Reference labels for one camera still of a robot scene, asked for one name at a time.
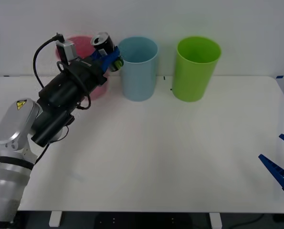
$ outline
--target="yellow warning sticker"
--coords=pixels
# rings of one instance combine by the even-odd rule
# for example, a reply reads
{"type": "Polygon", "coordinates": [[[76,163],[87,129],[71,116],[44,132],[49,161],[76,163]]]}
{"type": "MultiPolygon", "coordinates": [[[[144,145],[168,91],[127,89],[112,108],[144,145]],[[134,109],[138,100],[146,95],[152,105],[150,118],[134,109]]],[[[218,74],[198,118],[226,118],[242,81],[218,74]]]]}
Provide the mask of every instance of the yellow warning sticker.
{"type": "Polygon", "coordinates": [[[18,110],[20,110],[24,106],[24,104],[26,104],[26,101],[27,100],[19,100],[19,101],[17,101],[17,108],[18,108],[18,110]]]}

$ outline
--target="black floor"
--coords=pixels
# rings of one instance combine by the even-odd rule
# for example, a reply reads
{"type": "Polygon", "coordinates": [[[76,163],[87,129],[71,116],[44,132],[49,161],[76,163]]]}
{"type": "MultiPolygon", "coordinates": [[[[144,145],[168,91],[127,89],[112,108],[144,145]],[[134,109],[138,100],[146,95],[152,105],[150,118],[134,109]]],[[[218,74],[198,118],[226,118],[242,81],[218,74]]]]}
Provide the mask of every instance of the black floor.
{"type": "MultiPolygon", "coordinates": [[[[49,227],[49,220],[50,220],[50,212],[25,212],[24,215],[26,216],[26,229],[51,229],[49,227]]],[[[260,214],[221,214],[221,220],[223,229],[229,229],[231,226],[247,221],[254,220],[258,218],[260,214]]],[[[109,218],[112,219],[113,215],[111,213],[94,213],[94,212],[63,212],[62,220],[59,229],[114,229],[114,228],[122,228],[126,229],[125,227],[130,225],[132,222],[131,216],[128,216],[127,223],[124,223],[126,216],[122,217],[118,215],[118,219],[121,218],[122,225],[120,223],[121,220],[118,221],[118,225],[121,227],[116,227],[117,225],[112,224],[112,220],[109,221],[109,218]]],[[[186,217],[178,215],[178,221],[176,217],[168,218],[174,219],[175,223],[178,222],[178,227],[164,225],[162,227],[157,228],[192,228],[192,229],[211,229],[209,223],[209,216],[208,214],[204,213],[193,213],[189,214],[189,220],[186,217]]],[[[144,225],[144,228],[153,228],[151,225],[154,226],[153,221],[151,220],[144,220],[144,222],[149,222],[149,224],[144,225]]],[[[284,229],[284,222],[275,222],[273,220],[272,214],[265,214],[265,216],[250,225],[245,225],[241,227],[236,227],[239,229],[284,229]]]]}

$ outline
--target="green cup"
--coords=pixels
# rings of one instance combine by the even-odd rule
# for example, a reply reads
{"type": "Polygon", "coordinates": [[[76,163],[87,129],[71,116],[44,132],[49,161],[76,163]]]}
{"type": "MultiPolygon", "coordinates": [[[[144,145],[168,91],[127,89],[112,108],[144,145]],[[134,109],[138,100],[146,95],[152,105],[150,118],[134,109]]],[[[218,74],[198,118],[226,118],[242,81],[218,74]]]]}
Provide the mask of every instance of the green cup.
{"type": "Polygon", "coordinates": [[[181,40],[177,47],[173,94],[186,102],[201,99],[220,55],[220,46],[208,38],[181,40]]]}

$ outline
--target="black cable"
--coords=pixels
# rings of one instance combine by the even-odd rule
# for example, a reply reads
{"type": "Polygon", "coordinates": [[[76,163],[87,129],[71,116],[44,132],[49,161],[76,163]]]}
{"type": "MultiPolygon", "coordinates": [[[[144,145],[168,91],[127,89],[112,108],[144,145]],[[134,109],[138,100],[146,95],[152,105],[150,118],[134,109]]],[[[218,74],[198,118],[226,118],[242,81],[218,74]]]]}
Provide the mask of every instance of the black cable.
{"type": "Polygon", "coordinates": [[[38,73],[37,73],[37,69],[36,69],[36,60],[37,60],[37,57],[38,57],[38,54],[39,52],[46,46],[48,45],[49,43],[51,42],[55,42],[55,41],[60,41],[60,42],[64,42],[64,38],[61,34],[56,34],[56,36],[50,38],[48,41],[44,42],[38,49],[37,51],[35,52],[35,55],[33,56],[33,61],[32,61],[32,68],[33,68],[33,73],[35,74],[39,84],[41,85],[42,88],[44,88],[39,76],[38,76],[38,73]]]}
{"type": "Polygon", "coordinates": [[[40,161],[40,159],[43,157],[43,155],[45,154],[46,150],[48,149],[48,147],[50,146],[51,143],[48,143],[46,145],[46,147],[44,148],[43,152],[40,154],[40,156],[37,158],[35,165],[40,161]]]}
{"type": "Polygon", "coordinates": [[[61,61],[57,62],[57,67],[58,67],[58,69],[61,72],[63,72],[64,70],[68,70],[75,77],[75,79],[77,81],[76,83],[79,85],[79,87],[81,87],[81,89],[84,92],[84,95],[88,98],[88,103],[89,103],[88,106],[87,107],[83,107],[83,106],[78,105],[77,109],[80,109],[80,110],[87,110],[87,109],[89,109],[91,107],[90,94],[88,93],[88,90],[85,87],[84,83],[81,81],[81,79],[75,73],[73,73],[66,64],[62,63],[61,61]]]}
{"type": "Polygon", "coordinates": [[[69,131],[70,131],[70,129],[69,129],[69,127],[68,127],[67,125],[66,125],[65,127],[67,128],[67,131],[66,131],[65,136],[64,136],[63,138],[60,138],[60,139],[56,140],[56,141],[51,141],[51,142],[49,142],[49,143],[46,145],[46,147],[44,148],[44,150],[42,151],[42,153],[40,154],[40,156],[37,158],[37,160],[36,160],[36,162],[35,162],[35,165],[36,165],[36,164],[40,161],[40,159],[43,157],[43,155],[44,155],[45,152],[47,151],[47,149],[48,149],[48,147],[50,146],[50,144],[55,143],[55,142],[59,142],[59,141],[65,139],[65,137],[68,135],[68,133],[69,133],[69,131]]]}
{"type": "Polygon", "coordinates": [[[64,139],[65,139],[65,137],[67,136],[67,134],[68,134],[68,133],[69,133],[69,131],[70,131],[70,129],[69,129],[69,127],[68,127],[67,125],[66,125],[65,127],[67,128],[67,131],[66,131],[65,136],[64,136],[63,138],[60,138],[60,139],[56,140],[56,141],[51,141],[51,143],[59,142],[59,141],[61,141],[61,140],[64,140],[64,139]]]}
{"type": "Polygon", "coordinates": [[[256,222],[259,221],[261,218],[263,218],[264,215],[265,215],[265,214],[261,214],[258,218],[254,219],[254,220],[252,220],[252,221],[249,221],[249,222],[235,224],[235,225],[229,227],[229,229],[234,229],[234,228],[241,227],[241,226],[244,226],[244,225],[256,223],[256,222]]]}

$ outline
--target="blue clamp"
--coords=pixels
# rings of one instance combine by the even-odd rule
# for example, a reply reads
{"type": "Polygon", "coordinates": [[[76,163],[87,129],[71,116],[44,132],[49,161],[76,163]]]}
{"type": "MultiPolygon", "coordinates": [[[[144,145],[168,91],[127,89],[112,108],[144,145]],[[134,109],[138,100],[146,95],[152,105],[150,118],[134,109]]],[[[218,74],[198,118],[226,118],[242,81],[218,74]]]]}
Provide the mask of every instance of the blue clamp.
{"type": "Polygon", "coordinates": [[[91,57],[94,60],[99,60],[101,62],[101,69],[106,72],[109,65],[114,63],[118,57],[120,56],[119,48],[116,46],[114,48],[114,51],[107,56],[102,56],[98,50],[95,50],[94,53],[92,53],[91,57]]]}
{"type": "MultiPolygon", "coordinates": [[[[283,134],[281,134],[279,137],[282,140],[284,140],[283,134]]],[[[277,164],[273,163],[271,160],[266,158],[263,154],[260,154],[258,158],[266,166],[266,168],[269,170],[272,176],[276,179],[276,181],[279,182],[279,184],[282,186],[282,189],[284,190],[284,169],[279,167],[277,164]]]]}

